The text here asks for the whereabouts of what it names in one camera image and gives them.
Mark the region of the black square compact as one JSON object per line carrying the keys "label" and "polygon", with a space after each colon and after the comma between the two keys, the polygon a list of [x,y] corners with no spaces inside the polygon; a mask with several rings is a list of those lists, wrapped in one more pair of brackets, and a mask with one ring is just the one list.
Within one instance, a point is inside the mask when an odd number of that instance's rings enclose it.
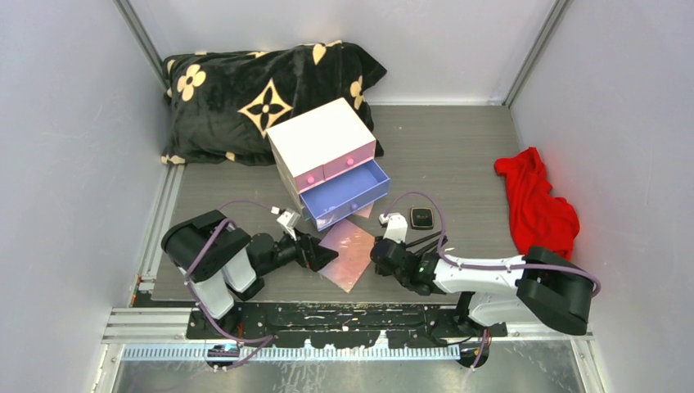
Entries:
{"label": "black square compact", "polygon": [[410,227],[412,229],[431,230],[434,226],[434,212],[430,207],[413,207],[410,210]]}

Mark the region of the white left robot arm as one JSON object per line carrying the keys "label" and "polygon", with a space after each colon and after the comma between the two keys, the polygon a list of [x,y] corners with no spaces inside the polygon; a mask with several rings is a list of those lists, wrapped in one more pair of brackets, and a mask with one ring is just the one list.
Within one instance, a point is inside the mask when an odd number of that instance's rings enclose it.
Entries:
{"label": "white left robot arm", "polygon": [[184,276],[184,283],[206,310],[207,328],[217,337],[233,335],[239,325],[237,300],[249,300],[264,287],[264,276],[289,263],[319,271],[339,253],[295,228],[300,215],[271,209],[282,237],[251,236],[219,210],[211,210],[170,228],[161,249]]}

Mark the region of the blue drawer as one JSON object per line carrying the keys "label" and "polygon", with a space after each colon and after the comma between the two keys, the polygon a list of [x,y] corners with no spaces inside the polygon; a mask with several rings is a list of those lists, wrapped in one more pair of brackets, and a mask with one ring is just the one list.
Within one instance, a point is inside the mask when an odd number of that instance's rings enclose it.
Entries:
{"label": "blue drawer", "polygon": [[386,196],[390,177],[375,160],[351,169],[300,194],[318,231]]}

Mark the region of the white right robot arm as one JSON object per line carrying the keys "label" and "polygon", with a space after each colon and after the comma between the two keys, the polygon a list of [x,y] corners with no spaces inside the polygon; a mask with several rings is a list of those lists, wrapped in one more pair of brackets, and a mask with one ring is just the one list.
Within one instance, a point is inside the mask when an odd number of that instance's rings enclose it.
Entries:
{"label": "white right robot arm", "polygon": [[497,260],[468,259],[416,254],[403,243],[380,238],[370,257],[380,275],[420,296],[460,294],[454,324],[468,337],[498,323],[535,322],[582,336],[598,289],[593,275],[540,246]]}

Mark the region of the white pink drawer organizer box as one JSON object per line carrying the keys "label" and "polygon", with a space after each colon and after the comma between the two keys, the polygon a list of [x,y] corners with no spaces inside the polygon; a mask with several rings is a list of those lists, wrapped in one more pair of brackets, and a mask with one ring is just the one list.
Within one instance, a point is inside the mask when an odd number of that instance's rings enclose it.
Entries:
{"label": "white pink drawer organizer box", "polygon": [[300,194],[376,158],[376,138],[344,98],[275,124],[267,136],[281,180],[314,226]]}

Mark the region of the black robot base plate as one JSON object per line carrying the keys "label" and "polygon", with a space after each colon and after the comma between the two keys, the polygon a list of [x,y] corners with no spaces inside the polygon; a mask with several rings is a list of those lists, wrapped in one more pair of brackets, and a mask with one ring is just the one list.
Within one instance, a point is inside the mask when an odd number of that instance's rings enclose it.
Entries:
{"label": "black robot base plate", "polygon": [[483,332],[457,306],[437,304],[246,302],[218,325],[235,337],[272,336],[278,348],[369,348],[381,337],[391,349],[437,348],[474,341]]}

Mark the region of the holographic eyeshadow palette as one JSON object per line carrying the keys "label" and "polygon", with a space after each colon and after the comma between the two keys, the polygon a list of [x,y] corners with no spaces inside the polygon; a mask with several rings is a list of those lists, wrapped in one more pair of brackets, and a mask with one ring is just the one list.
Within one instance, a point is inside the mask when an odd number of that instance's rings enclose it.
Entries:
{"label": "holographic eyeshadow palette", "polygon": [[319,274],[350,293],[371,263],[370,252],[374,237],[351,221],[345,219],[331,226],[319,243],[338,256],[319,270]]}

